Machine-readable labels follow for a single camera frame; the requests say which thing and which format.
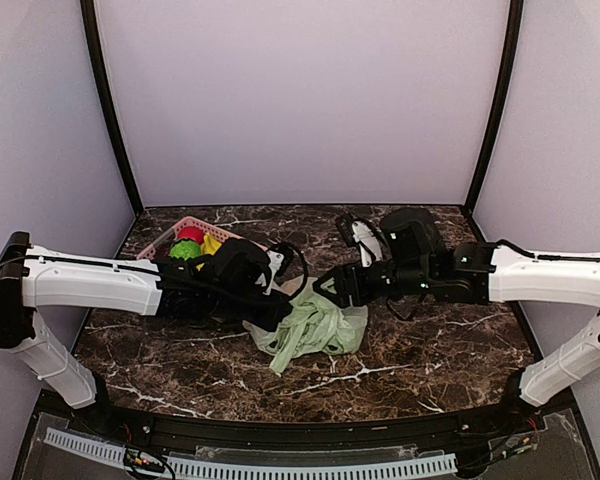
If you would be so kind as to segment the light green plastic bag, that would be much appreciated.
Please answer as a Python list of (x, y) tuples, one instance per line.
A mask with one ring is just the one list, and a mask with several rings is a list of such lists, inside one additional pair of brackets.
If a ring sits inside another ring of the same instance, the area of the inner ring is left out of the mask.
[(269, 370), (280, 376), (292, 360), (309, 354), (330, 356), (358, 351), (368, 324), (366, 306), (341, 308), (313, 290), (313, 277), (291, 301), (292, 311), (273, 332), (250, 322), (242, 326), (256, 347), (271, 356)]

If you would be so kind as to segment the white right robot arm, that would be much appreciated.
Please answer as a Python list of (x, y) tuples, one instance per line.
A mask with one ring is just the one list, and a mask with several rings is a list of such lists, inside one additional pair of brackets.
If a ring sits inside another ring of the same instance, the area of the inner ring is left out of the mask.
[(555, 302), (596, 308), (569, 341), (544, 359), (511, 374), (502, 403), (490, 413), (501, 434), (514, 432), (552, 397), (600, 368), (600, 252), (525, 250), (508, 240), (445, 246), (431, 212), (404, 207), (378, 227), (344, 215), (338, 229), (357, 262), (334, 267), (313, 283), (340, 308), (375, 300), (432, 296), (463, 304)]

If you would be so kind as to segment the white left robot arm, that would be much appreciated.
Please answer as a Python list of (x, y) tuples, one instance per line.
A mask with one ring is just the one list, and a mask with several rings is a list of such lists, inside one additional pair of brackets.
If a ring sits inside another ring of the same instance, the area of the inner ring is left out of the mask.
[(274, 287), (292, 261), (289, 243), (269, 249), (242, 238), (192, 259), (114, 260), (34, 246), (15, 232), (0, 255), (0, 349), (16, 355), (100, 436), (121, 427), (105, 382), (80, 362), (46, 325), (41, 308), (71, 306), (125, 311), (201, 323), (249, 321), (273, 331), (292, 310), (297, 291)]

